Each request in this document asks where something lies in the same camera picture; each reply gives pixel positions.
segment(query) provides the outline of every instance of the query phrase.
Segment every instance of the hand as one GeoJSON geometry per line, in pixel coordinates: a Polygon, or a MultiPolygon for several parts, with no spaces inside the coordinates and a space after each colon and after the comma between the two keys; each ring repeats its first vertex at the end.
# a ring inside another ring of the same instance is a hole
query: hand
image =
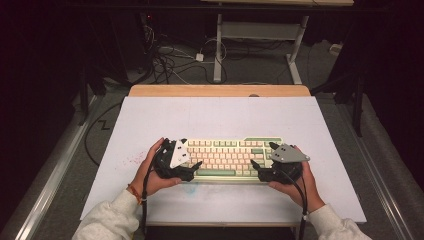
{"type": "MultiPolygon", "coordinates": [[[[314,175],[311,172],[311,168],[309,166],[309,163],[307,161],[302,162],[303,167],[303,180],[305,181],[306,186],[306,195],[308,198],[308,212],[311,213],[322,206],[325,205],[324,201],[322,201],[321,197],[318,194],[318,189],[315,183],[314,175]]],[[[299,178],[296,181],[297,185],[302,189],[302,191],[305,193],[304,185],[302,182],[302,178],[299,178]]],[[[277,191],[280,191],[282,193],[285,193],[290,196],[290,198],[297,203],[299,206],[303,206],[302,203],[302,197],[300,196],[299,191],[296,189],[296,187],[292,184],[282,184],[279,182],[269,182],[268,184],[270,187],[276,189],[277,191]]]]}
{"type": "MultiPolygon", "coordinates": [[[[153,156],[155,155],[156,151],[160,148],[162,145],[164,139],[159,139],[149,150],[147,153],[146,159],[141,163],[140,167],[137,170],[137,173],[130,183],[135,190],[137,190],[138,194],[141,196],[143,192],[143,182],[144,177],[147,174],[147,170],[150,166],[150,163],[153,160],[153,156]]],[[[160,178],[155,171],[152,171],[149,175],[149,180],[147,182],[147,196],[150,196],[157,191],[159,191],[162,188],[168,188],[175,186],[177,184],[181,183],[180,178],[170,178],[170,179],[162,179],[160,178]]]]}

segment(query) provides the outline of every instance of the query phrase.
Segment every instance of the person's left hand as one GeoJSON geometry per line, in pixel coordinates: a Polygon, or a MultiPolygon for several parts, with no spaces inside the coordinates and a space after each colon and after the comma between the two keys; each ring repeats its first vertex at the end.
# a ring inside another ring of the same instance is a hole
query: person's left hand
{"type": "MultiPolygon", "coordinates": [[[[137,170],[137,173],[130,183],[131,186],[135,188],[135,190],[138,192],[138,194],[141,196],[143,192],[143,181],[144,177],[147,174],[147,170],[150,166],[150,163],[153,160],[153,156],[155,155],[156,151],[160,148],[162,145],[164,139],[159,139],[149,150],[147,153],[146,159],[141,163],[140,167],[137,170]]],[[[180,178],[169,178],[169,179],[162,179],[160,178],[155,171],[152,171],[149,175],[149,180],[147,182],[147,196],[150,196],[157,191],[159,191],[162,188],[168,188],[175,186],[177,184],[181,183],[180,178]]]]}

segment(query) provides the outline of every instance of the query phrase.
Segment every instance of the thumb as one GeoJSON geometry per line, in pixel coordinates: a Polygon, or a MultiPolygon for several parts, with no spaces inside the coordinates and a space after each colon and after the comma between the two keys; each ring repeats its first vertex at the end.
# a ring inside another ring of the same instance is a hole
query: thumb
{"type": "Polygon", "coordinates": [[[290,191],[290,186],[286,186],[284,184],[281,184],[281,183],[275,182],[275,181],[269,182],[268,186],[274,188],[275,190],[277,190],[279,192],[285,193],[285,194],[287,194],[290,191]]]}
{"type": "Polygon", "coordinates": [[[173,187],[175,185],[178,185],[181,183],[181,179],[180,178],[169,178],[169,179],[164,179],[164,181],[162,181],[162,188],[169,188],[169,187],[173,187]]]}

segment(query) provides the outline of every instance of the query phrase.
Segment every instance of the person's right hand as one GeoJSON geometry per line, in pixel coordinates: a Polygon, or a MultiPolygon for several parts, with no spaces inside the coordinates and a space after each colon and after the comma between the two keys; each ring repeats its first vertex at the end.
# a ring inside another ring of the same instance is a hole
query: person's right hand
{"type": "MultiPolygon", "coordinates": [[[[308,198],[308,212],[311,213],[322,206],[325,205],[324,201],[322,201],[321,197],[318,194],[317,186],[315,183],[314,175],[312,174],[311,168],[307,161],[302,162],[303,167],[303,180],[305,181],[306,186],[306,195],[308,198]]],[[[304,185],[302,182],[302,178],[299,178],[296,181],[297,185],[302,189],[303,193],[305,193],[304,185]]],[[[277,191],[285,193],[290,196],[290,198],[297,203],[299,206],[303,206],[302,197],[300,196],[299,191],[293,184],[282,184],[279,182],[269,182],[270,187],[274,188],[277,191]]]]}

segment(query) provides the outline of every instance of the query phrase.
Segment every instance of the red string bracelet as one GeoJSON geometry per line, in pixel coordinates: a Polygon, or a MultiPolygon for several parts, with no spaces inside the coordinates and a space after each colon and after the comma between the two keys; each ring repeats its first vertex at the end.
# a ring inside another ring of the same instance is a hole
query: red string bracelet
{"type": "Polygon", "coordinates": [[[131,194],[134,195],[135,198],[137,198],[138,205],[141,205],[140,194],[138,194],[138,192],[135,190],[135,188],[131,184],[128,184],[128,187],[131,189],[131,194]]]}

